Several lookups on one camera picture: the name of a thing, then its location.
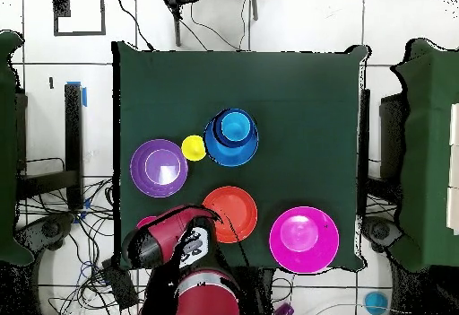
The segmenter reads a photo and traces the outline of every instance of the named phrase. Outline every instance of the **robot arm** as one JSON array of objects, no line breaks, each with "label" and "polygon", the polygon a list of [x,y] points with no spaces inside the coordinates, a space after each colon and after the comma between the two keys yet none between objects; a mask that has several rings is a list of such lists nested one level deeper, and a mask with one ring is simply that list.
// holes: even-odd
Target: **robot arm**
[{"label": "robot arm", "polygon": [[126,238],[123,255],[132,265],[154,268],[141,315],[239,315],[240,292],[220,252],[216,220],[206,208],[181,207]]}]

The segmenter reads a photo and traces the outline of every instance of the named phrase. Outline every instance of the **green tablecloth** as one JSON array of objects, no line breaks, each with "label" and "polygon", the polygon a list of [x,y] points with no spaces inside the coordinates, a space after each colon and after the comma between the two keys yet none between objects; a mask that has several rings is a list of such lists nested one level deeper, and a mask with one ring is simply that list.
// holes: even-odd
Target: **green tablecloth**
[{"label": "green tablecloth", "polygon": [[0,260],[16,265],[33,261],[28,249],[13,237],[16,217],[16,170],[18,148],[16,137],[16,75],[10,67],[11,55],[23,40],[12,31],[0,31]]},{"label": "green tablecloth", "polygon": [[[356,270],[356,148],[359,62],[349,53],[137,52],[120,55],[122,239],[147,215],[185,203],[201,204],[221,186],[237,186],[255,200],[258,222],[242,241],[249,263],[278,267],[268,245],[274,220],[293,206],[327,212],[340,233],[331,267]],[[145,141],[180,145],[201,135],[222,109],[246,110],[260,135],[252,160],[237,168],[206,157],[189,162],[186,183],[167,198],[151,198],[131,180],[129,163]],[[245,265],[237,244],[223,244],[232,266]]]},{"label": "green tablecloth", "polygon": [[394,68],[410,104],[405,122],[400,225],[391,252],[402,266],[459,266],[459,236],[446,227],[451,105],[459,102],[459,53],[416,39]]}]

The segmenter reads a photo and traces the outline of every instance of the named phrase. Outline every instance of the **yellow ball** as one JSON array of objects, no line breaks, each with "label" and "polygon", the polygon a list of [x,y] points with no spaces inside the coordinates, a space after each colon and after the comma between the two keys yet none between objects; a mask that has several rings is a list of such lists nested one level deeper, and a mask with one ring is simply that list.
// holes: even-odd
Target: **yellow ball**
[{"label": "yellow ball", "polygon": [[182,153],[189,161],[201,161],[205,157],[205,146],[201,136],[188,136],[182,142]]}]

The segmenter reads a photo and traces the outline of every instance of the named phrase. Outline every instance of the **grout line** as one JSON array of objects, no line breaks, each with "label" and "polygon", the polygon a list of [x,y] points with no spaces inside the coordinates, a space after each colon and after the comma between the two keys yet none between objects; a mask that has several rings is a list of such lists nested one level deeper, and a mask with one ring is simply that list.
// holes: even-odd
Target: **grout line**
[{"label": "grout line", "polygon": [[[290,289],[289,286],[280,284],[274,284],[273,287],[285,287],[286,289]],[[355,286],[301,286],[297,284],[293,287],[300,287],[303,289],[355,289]]]},{"label": "grout line", "polygon": [[[22,38],[24,40],[24,44],[22,45],[22,88],[25,93],[25,24],[24,24],[24,0],[22,0]],[[27,177],[27,166],[24,171],[25,176]],[[25,226],[27,227],[29,225],[29,214],[27,212],[27,200],[28,198],[25,198]]]},{"label": "grout line", "polygon": [[22,52],[22,63],[12,63],[12,65],[13,66],[112,66],[113,65],[113,63],[60,63],[60,62],[57,62],[57,63],[49,63],[49,62],[26,63],[23,57],[24,57],[24,54]]},{"label": "grout line", "polygon": [[357,315],[357,297],[359,295],[359,272],[355,274],[355,306],[354,315]]},{"label": "grout line", "polygon": [[113,175],[83,175],[82,178],[111,178]]},{"label": "grout line", "polygon": [[[137,273],[137,299],[139,298],[139,269],[135,270]],[[137,315],[139,315],[139,302],[137,302]]]},{"label": "grout line", "polygon": [[394,65],[369,65],[369,64],[365,64],[364,66],[381,66],[381,67],[391,67],[391,66],[394,66]]},{"label": "grout line", "polygon": [[[12,63],[13,66],[112,66],[113,63],[63,63],[63,62],[55,62],[55,63],[50,63],[50,62],[43,62],[43,63],[36,63],[36,62],[30,62],[30,63],[25,63],[23,60],[22,62],[18,63]],[[374,67],[391,67],[394,65],[378,65],[378,64],[365,64],[364,66],[361,67],[369,67],[369,66],[374,66]]]},{"label": "grout line", "polygon": [[248,43],[248,50],[250,51],[250,22],[252,15],[252,0],[248,0],[248,36],[247,36],[247,43]]},{"label": "grout line", "polygon": [[363,45],[364,34],[365,34],[365,0],[362,0],[362,41],[361,41],[362,45]]},{"label": "grout line", "polygon": [[138,40],[138,39],[137,39],[137,28],[138,28],[138,26],[137,26],[137,24],[138,24],[138,21],[137,21],[137,0],[134,0],[134,17],[135,17],[135,22],[134,22],[134,28],[135,28],[135,46],[136,46],[137,48],[139,48],[139,47],[138,47],[138,43],[137,43],[137,40]]},{"label": "grout line", "polygon": [[[289,286],[274,284],[273,287],[284,287],[286,289],[290,289]],[[355,289],[355,286],[300,286],[295,285],[293,287],[301,287],[303,289]],[[391,286],[359,286],[359,289],[385,289],[390,290],[392,289]]]}]

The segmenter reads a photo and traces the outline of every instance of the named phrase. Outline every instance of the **blue bowl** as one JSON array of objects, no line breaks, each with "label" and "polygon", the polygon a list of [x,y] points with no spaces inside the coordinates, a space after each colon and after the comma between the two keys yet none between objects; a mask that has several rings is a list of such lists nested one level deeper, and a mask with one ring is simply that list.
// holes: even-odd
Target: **blue bowl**
[{"label": "blue bowl", "polygon": [[[258,132],[255,125],[253,125],[253,132],[244,138],[244,144],[238,147],[230,147],[219,141],[215,132],[216,118],[207,124],[204,130],[204,144],[205,150],[214,162],[221,166],[236,167],[240,166],[254,156],[258,147]],[[225,131],[228,136],[236,136],[240,133],[244,134],[243,128],[237,128],[233,131]]]},{"label": "blue bowl", "polygon": [[387,298],[380,292],[371,292],[365,296],[365,306],[371,315],[384,314],[387,304]]}]

